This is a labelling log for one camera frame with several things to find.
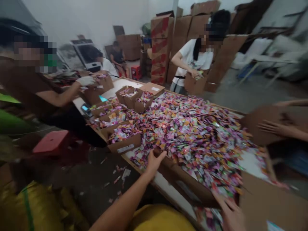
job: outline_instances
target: person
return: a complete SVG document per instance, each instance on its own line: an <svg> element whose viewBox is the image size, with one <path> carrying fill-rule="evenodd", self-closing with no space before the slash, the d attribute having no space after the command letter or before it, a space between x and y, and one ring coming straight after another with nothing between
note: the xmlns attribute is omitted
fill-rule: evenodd
<svg viewBox="0 0 308 231"><path fill-rule="evenodd" d="M119 72L121 72L122 76L126 76L127 78L130 77L129 67L125 62L125 54L117 41L113 42L110 59L111 62L115 64L115 67L119 70Z"/></svg>
<svg viewBox="0 0 308 231"><path fill-rule="evenodd" d="M220 10L211 17L206 25L202 38L189 40L171 59L178 66L172 80L170 91L185 95L184 79L187 72L193 77L201 75L199 70L207 74L213 60L213 50L219 47L230 25L230 12Z"/></svg>
<svg viewBox="0 0 308 231"><path fill-rule="evenodd" d="M292 100L275 104L279 107L308 106L308 99ZM282 160L286 166L308 178L308 133L293 125L263 121L258 127L267 133L289 138L268 146L272 158Z"/></svg>
<svg viewBox="0 0 308 231"><path fill-rule="evenodd" d="M55 54L47 42L29 27L10 19L0 19L0 34L0 84L4 90L39 121L69 130L96 147L105 147L72 102L80 88L94 84L94 79L79 78L63 91L39 72L46 55Z"/></svg>
<svg viewBox="0 0 308 231"><path fill-rule="evenodd" d="M195 230L181 213L166 205L146 205L136 211L147 185L155 177L166 155L167 152L164 151L155 157L151 150L146 171L96 220L90 231ZM245 231L241 209L217 193L213 192L213 195L223 210L224 231Z"/></svg>
<svg viewBox="0 0 308 231"><path fill-rule="evenodd" d="M93 62L101 63L100 71L96 73L91 73L92 77L101 74L108 74L112 78L112 80L116 80L117 78L119 78L119 74L116 71L115 67L108 59L103 57L103 53L100 52L96 47L89 48L88 56L93 60Z"/></svg>

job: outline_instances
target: seated person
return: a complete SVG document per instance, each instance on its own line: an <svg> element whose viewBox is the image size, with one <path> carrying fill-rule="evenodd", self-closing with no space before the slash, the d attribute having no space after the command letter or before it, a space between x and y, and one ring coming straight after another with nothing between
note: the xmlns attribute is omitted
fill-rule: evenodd
<svg viewBox="0 0 308 231"><path fill-rule="evenodd" d="M279 102L276 106L308 106L308 99ZM289 168L308 178L308 133L292 125L276 124L264 121L259 128L268 133L288 137L290 139L270 144L268 146L271 158L282 158Z"/></svg>
<svg viewBox="0 0 308 231"><path fill-rule="evenodd" d="M111 62L103 57L103 53L100 52L96 47L90 47L87 51L88 56L93 62L100 62L100 71L94 73L92 76L97 76L101 74L108 74L112 80L119 78L119 74Z"/></svg>
<svg viewBox="0 0 308 231"><path fill-rule="evenodd" d="M114 41L112 45L112 52L110 55L111 62L115 64L115 67L121 72L122 76L129 78L129 67L125 62L125 55L117 41Z"/></svg>

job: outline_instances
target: white label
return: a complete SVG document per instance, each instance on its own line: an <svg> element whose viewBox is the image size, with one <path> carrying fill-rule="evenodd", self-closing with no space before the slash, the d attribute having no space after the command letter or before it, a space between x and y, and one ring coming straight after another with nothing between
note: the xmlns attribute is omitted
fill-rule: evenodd
<svg viewBox="0 0 308 231"><path fill-rule="evenodd" d="M159 88L152 87L152 90L159 91Z"/></svg>
<svg viewBox="0 0 308 231"><path fill-rule="evenodd" d="M282 228L275 225L273 222L266 221L267 223L267 231L284 231Z"/></svg>
<svg viewBox="0 0 308 231"><path fill-rule="evenodd" d="M125 152L126 150L129 150L129 149L131 149L133 147L134 147L134 144L130 144L130 145L126 146L126 147L118 149L117 151L118 151L118 153L121 153L121 152Z"/></svg>
<svg viewBox="0 0 308 231"><path fill-rule="evenodd" d="M176 183L184 190L184 192L194 201L200 201L200 199L189 189L189 187L183 181L176 181Z"/></svg>

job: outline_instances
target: box label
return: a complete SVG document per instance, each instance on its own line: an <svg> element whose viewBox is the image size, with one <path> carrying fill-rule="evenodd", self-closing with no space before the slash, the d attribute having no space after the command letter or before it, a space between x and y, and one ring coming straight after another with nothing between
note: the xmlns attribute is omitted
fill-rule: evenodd
<svg viewBox="0 0 308 231"><path fill-rule="evenodd" d="M130 145L126 146L126 147L118 149L117 151L118 151L118 153L121 153L121 152L125 152L126 150L129 150L129 149L131 149L133 147L135 147L134 144L130 144Z"/></svg>
<svg viewBox="0 0 308 231"><path fill-rule="evenodd" d="M159 91L159 88L152 87L151 89L154 91Z"/></svg>
<svg viewBox="0 0 308 231"><path fill-rule="evenodd" d="M189 187L183 182L183 181L176 181L177 185L180 186L184 192L194 201L198 201L200 203L202 203L202 201L200 201L200 199L189 189Z"/></svg>

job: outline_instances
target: sleeve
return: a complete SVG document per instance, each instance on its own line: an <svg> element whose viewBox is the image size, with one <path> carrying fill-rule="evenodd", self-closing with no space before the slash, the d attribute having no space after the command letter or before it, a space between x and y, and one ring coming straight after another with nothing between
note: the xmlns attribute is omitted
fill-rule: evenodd
<svg viewBox="0 0 308 231"><path fill-rule="evenodd" d="M191 51L195 46L195 39L191 39L189 40L181 49L180 49L180 53L182 54L182 56L187 56L189 51Z"/></svg>
<svg viewBox="0 0 308 231"><path fill-rule="evenodd" d="M213 61L213 56L214 53L210 52L205 60L205 63L203 64L203 66L201 67L201 70L208 70L211 67L212 61Z"/></svg>

